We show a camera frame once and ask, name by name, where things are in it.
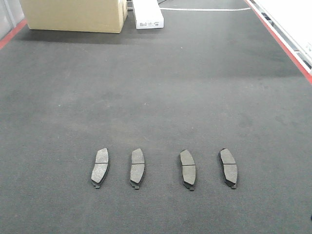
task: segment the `brake pad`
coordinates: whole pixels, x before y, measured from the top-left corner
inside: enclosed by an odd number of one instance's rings
[[[196,180],[196,165],[192,155],[188,150],[184,150],[180,153],[180,164],[183,185],[190,191],[194,191],[194,184]]]
[[[101,187],[109,169],[109,157],[107,148],[97,152],[96,162],[92,170],[91,181],[96,189]]]
[[[130,183],[134,189],[139,189],[145,171],[145,160],[141,149],[132,152],[132,162],[130,170]]]
[[[222,149],[219,152],[219,158],[222,166],[224,182],[232,189],[236,189],[237,165],[233,155],[228,149]]]

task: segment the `white cable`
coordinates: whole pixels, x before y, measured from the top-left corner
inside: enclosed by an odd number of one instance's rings
[[[192,9],[192,8],[167,8],[161,7],[161,10],[166,11],[247,11],[250,10],[250,7],[240,8],[240,9]]]

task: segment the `white wall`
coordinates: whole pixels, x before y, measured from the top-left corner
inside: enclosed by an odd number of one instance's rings
[[[0,39],[24,18],[19,0],[0,0]]]
[[[312,62],[312,0],[255,0]]]

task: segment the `red stripe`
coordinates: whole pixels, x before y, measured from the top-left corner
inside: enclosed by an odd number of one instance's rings
[[[253,9],[253,6],[248,0],[245,2]],[[263,25],[267,28],[270,34],[274,37],[274,39],[278,42],[278,44],[282,47],[288,57],[293,61],[293,63],[297,66],[297,68],[301,71],[301,73],[306,77],[306,79],[312,84],[312,75],[308,73],[308,71],[301,65],[301,63],[296,59],[296,57],[290,52],[290,50],[284,45],[280,38],[272,31],[272,29],[266,24],[266,22],[262,19],[262,17],[253,9],[255,14],[261,20]]]
[[[2,40],[0,40],[0,50],[27,24],[23,19],[11,32],[9,32]]]

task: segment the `cardboard box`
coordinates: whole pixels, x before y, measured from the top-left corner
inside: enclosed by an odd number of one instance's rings
[[[126,0],[20,0],[30,29],[120,33]]]
[[[163,28],[162,16],[157,0],[132,0],[137,29]]]

